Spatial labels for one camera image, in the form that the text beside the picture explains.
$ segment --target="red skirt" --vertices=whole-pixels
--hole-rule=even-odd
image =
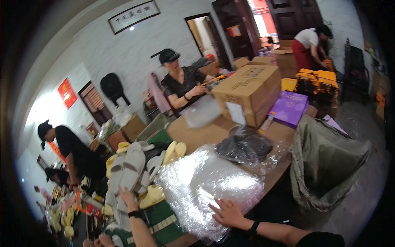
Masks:
[[[313,59],[311,57],[310,49],[306,49],[302,43],[297,40],[292,41],[291,48],[295,57],[297,70],[311,70],[313,66]]]

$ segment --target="ceiling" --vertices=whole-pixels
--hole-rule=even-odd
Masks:
[[[88,23],[130,0],[58,0],[37,25],[22,59],[19,61],[9,94],[7,118],[12,123],[13,150],[16,158],[27,147],[34,126],[25,126],[34,101],[53,85],[42,78],[73,36]]]

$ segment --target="red banner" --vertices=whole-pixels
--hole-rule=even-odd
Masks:
[[[58,146],[56,146],[53,141],[49,141],[48,144],[51,146],[52,150],[55,151],[55,153],[59,156],[59,158],[61,158],[62,161],[66,164],[66,158],[64,158],[63,155],[60,153],[60,149],[58,148]]]
[[[66,78],[62,84],[58,87],[58,92],[62,98],[67,110],[77,101],[77,96],[70,85],[69,79]]]

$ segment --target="purple box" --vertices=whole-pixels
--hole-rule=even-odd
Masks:
[[[269,112],[274,120],[288,127],[296,129],[300,118],[308,108],[306,95],[282,91],[276,103]]]

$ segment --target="window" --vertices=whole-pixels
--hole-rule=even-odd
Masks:
[[[40,167],[44,170],[45,168],[48,168],[48,164],[43,160],[41,155],[38,156],[37,158],[37,163],[40,165]]]
[[[108,110],[107,106],[105,106],[103,99],[100,97],[91,81],[78,92],[78,95],[100,126],[109,119],[112,119],[113,115]]]

